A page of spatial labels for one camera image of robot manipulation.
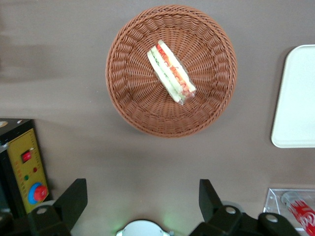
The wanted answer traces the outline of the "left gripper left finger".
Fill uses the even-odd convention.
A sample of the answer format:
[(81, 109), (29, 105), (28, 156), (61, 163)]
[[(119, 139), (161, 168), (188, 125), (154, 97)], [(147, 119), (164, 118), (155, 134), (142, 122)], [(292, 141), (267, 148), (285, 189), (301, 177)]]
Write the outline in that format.
[(76, 179), (53, 204), (28, 214), (32, 236), (69, 236), (88, 203), (87, 181)]

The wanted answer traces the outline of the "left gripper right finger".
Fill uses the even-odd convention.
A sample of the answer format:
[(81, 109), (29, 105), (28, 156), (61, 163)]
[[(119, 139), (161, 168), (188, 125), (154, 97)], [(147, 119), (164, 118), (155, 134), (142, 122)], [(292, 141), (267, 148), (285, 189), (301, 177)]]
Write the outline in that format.
[(204, 221), (192, 232), (192, 236), (245, 236), (241, 228), (243, 214), (230, 205), (223, 205), (208, 179), (199, 182), (199, 208)]

